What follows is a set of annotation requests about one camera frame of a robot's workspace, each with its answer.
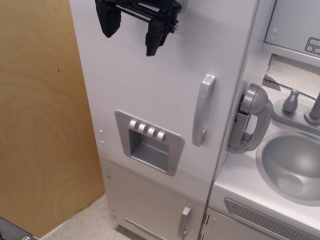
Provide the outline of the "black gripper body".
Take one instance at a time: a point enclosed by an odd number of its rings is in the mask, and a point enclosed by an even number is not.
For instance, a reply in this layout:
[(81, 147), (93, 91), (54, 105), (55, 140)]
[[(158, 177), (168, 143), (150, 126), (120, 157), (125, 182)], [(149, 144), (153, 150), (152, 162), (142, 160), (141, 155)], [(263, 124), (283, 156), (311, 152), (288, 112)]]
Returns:
[(178, 28), (178, 13), (182, 5), (176, 0), (96, 0), (95, 2), (110, 2), (128, 15), (149, 23), (152, 19), (159, 19), (170, 26), (170, 33)]

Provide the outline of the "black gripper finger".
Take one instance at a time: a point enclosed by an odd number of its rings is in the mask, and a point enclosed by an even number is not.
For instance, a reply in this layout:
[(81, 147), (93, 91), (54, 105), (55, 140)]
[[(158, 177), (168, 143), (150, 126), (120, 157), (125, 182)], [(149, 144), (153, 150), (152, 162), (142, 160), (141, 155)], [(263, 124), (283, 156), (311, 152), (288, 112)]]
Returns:
[(148, 23), (148, 32), (145, 37), (146, 55), (154, 56), (159, 47), (164, 45), (170, 26), (161, 19), (153, 18)]
[(121, 25), (121, 10), (108, 1), (96, 1), (96, 12), (103, 34), (110, 38)]

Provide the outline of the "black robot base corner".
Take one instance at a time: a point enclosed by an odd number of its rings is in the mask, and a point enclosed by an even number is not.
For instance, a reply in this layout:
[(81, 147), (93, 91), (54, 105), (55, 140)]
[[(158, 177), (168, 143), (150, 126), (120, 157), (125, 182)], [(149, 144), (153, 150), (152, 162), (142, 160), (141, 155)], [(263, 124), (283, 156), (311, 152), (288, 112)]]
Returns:
[(10, 221), (0, 218), (0, 239), (1, 240), (37, 240), (31, 233), (23, 230)]

